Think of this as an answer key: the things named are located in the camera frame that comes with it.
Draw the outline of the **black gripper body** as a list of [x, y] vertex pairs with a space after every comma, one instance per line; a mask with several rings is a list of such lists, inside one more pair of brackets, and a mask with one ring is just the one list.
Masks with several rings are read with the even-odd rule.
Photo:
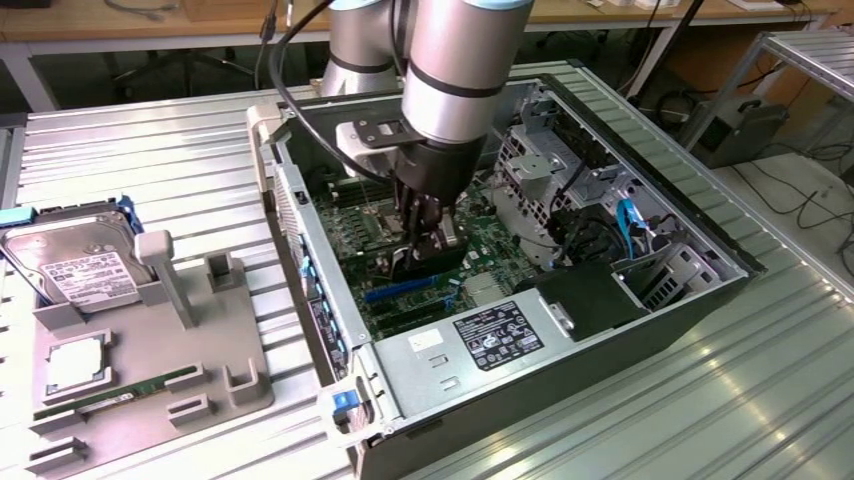
[[488, 136], [464, 143], [433, 140], [398, 147], [394, 190], [398, 204], [409, 204], [417, 195], [452, 204], [468, 187]]

